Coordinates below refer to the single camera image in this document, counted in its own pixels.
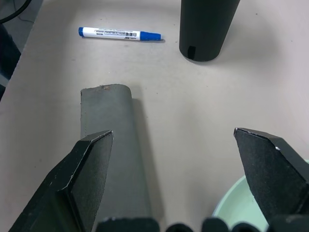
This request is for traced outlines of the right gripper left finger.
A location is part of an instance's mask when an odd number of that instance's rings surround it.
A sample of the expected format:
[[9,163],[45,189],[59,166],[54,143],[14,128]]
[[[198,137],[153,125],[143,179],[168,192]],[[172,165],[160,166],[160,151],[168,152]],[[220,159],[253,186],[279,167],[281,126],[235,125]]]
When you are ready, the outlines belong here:
[[12,232],[90,232],[105,188],[113,132],[79,140],[45,177]]

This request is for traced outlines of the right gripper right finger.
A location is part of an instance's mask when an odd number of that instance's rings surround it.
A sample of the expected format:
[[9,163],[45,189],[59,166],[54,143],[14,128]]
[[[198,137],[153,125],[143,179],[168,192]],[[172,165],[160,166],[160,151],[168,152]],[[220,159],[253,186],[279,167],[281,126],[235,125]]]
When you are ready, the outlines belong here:
[[309,213],[309,165],[281,137],[235,128],[249,189],[266,219]]

